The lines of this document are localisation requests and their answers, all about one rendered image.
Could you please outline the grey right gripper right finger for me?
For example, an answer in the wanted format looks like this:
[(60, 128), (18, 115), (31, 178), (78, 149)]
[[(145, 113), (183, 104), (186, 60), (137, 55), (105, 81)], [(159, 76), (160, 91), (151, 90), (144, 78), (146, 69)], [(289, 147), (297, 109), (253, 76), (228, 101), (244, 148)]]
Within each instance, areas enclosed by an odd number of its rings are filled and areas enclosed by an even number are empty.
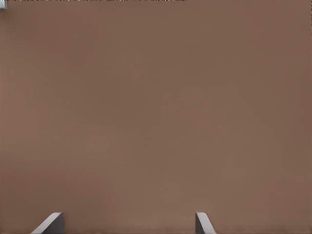
[(216, 231), (204, 212), (195, 214), (195, 234), (216, 234)]

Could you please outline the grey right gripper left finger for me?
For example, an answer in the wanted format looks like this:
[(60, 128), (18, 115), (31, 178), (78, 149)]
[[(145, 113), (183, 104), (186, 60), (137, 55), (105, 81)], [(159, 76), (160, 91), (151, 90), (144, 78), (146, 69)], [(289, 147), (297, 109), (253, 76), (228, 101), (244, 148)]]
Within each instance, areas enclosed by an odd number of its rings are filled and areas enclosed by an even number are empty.
[(30, 234), (64, 234), (64, 213), (52, 213)]

